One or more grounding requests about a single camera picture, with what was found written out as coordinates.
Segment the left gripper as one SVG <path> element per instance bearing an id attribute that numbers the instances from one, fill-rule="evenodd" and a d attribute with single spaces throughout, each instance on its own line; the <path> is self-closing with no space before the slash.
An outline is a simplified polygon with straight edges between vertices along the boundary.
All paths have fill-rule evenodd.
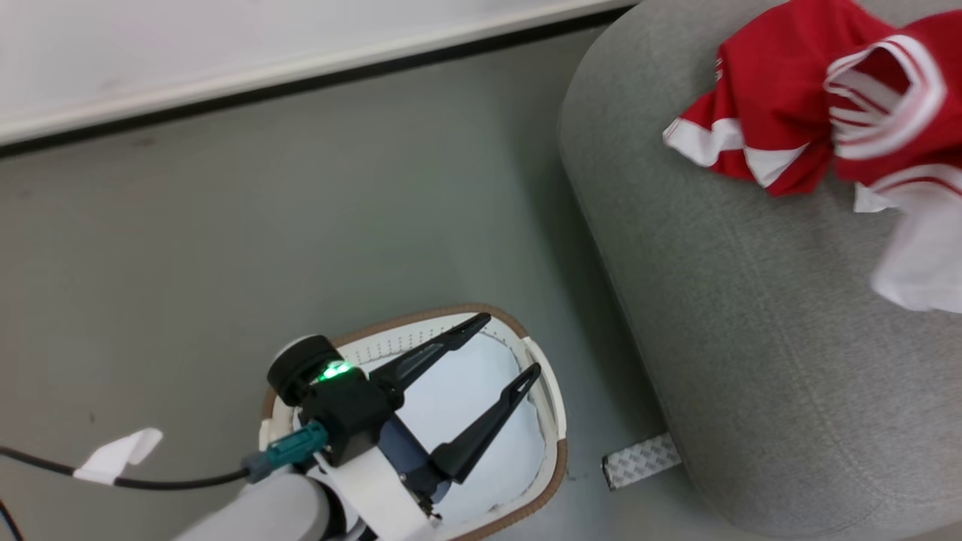
<path id="1" fill-rule="evenodd" d="M 371 372 L 371 382 L 384 391 L 392 411 L 402 408 L 405 393 L 448 352 L 466 345 L 491 321 L 478 313 Z M 542 376 L 542 367 L 526 367 L 501 396 L 454 440 L 429 455 L 413 432 L 394 416 L 380 442 L 340 466 L 316 453 L 319 469 L 340 497 L 341 506 L 357 513 L 378 540 L 436 540 L 440 516 L 435 506 L 478 465 L 519 404 Z"/>

